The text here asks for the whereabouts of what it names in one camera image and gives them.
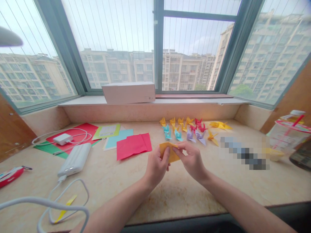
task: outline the paper crane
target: paper crane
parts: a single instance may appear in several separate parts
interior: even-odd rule
[[[220,121],[213,121],[210,123],[210,126],[214,127],[214,128],[221,128],[221,129],[232,129],[230,126],[227,125],[226,123],[222,123]]]
[[[210,130],[208,130],[208,133],[210,135],[208,136],[207,140],[211,140],[213,143],[216,144],[216,146],[219,146],[217,140],[214,138],[217,134],[213,135]]]
[[[193,126],[193,123],[192,123],[192,122],[193,122],[193,119],[190,119],[190,118],[187,116],[186,124]]]
[[[165,134],[165,140],[170,140],[170,139],[172,139],[171,138],[171,134],[172,134],[172,131],[171,130],[169,130],[169,132],[164,132],[164,134]]]
[[[178,118],[178,124],[180,124],[180,125],[181,125],[181,124],[184,124],[184,118],[181,119],[181,118],[179,117],[179,118]]]
[[[194,126],[190,126],[191,131],[195,131],[198,128],[198,126],[194,127]]]
[[[197,126],[201,126],[201,122],[202,122],[202,118],[201,118],[201,120],[198,120],[197,118],[195,119],[195,124]]]
[[[162,127],[164,129],[164,133],[168,133],[169,132],[169,126],[166,125],[165,127]]]
[[[181,122],[180,125],[181,125],[181,130],[187,132],[187,123],[185,124],[185,127],[184,127],[184,123],[183,122]]]
[[[166,123],[165,123],[165,118],[163,117],[162,120],[160,120],[160,124],[165,127],[166,126]]]
[[[169,120],[169,122],[171,123],[171,125],[172,125],[173,127],[175,127],[175,118]]]
[[[203,123],[203,127],[202,125],[198,126],[199,130],[203,133],[205,130],[207,130],[207,128],[205,128],[205,123]]]
[[[176,140],[182,141],[181,132],[178,132],[177,130],[175,130],[175,137],[176,137]]]
[[[205,131],[203,132],[203,134],[201,135],[198,131],[195,132],[195,135],[197,137],[197,140],[199,140],[203,145],[206,146],[206,141],[204,139],[204,134],[205,134]]]
[[[189,141],[193,141],[194,143],[196,143],[195,139],[193,138],[193,131],[188,130],[187,131],[187,140]]]

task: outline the charger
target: charger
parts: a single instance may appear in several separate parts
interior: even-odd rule
[[[72,141],[74,138],[69,135],[69,134],[62,134],[60,136],[57,136],[55,138],[53,138],[53,141],[56,142],[57,144],[63,146],[65,145],[66,143]]]

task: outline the yellow paper crane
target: yellow paper crane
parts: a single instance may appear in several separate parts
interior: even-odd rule
[[[216,146],[219,146],[218,141],[214,138],[217,134],[213,135],[209,129],[208,129],[208,133],[209,133],[209,136],[208,136],[207,140],[212,140],[212,142],[215,143]]]
[[[181,119],[181,118],[179,117],[179,118],[178,118],[178,124],[180,124],[180,125],[181,125],[181,124],[184,124],[184,118]]]
[[[171,123],[171,125],[172,125],[173,127],[175,127],[175,118],[170,119],[169,122]]]
[[[193,126],[193,120],[194,119],[190,119],[188,116],[187,116],[187,119],[186,119],[186,124],[188,124],[188,125],[192,125]]]
[[[185,124],[185,127],[184,127],[184,123],[183,122],[181,122],[180,125],[181,125],[181,130],[187,132],[187,123]]]
[[[165,123],[165,118],[163,117],[162,120],[160,120],[160,124],[165,127],[166,126],[166,123]]]
[[[210,123],[210,126],[211,127],[214,127],[214,128],[221,128],[221,129],[232,129],[230,126],[227,125],[227,122],[226,123],[222,123],[220,121],[213,121]]]
[[[175,132],[175,130],[179,131],[179,126],[180,125],[178,125],[178,127],[176,128],[175,125],[173,125],[173,132]]]

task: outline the purple paper crane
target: purple paper crane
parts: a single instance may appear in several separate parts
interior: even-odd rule
[[[196,143],[195,139],[193,138],[193,131],[191,132],[189,129],[187,131],[187,140],[193,141],[194,143]]]
[[[199,140],[203,145],[206,146],[206,141],[204,139],[204,134],[205,134],[205,131],[203,132],[203,134],[201,135],[198,131],[195,132],[195,135],[197,137],[197,140]]]

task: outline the window sill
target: window sill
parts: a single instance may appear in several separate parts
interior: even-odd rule
[[[176,105],[176,104],[211,104],[211,105],[242,105],[250,104],[250,102],[245,100],[240,100],[236,98],[217,98],[217,99],[156,99],[154,102],[147,103],[136,103],[136,104],[124,104],[124,105]],[[59,104],[58,106],[92,106],[92,105],[109,105],[106,102],[104,96],[83,96]]]

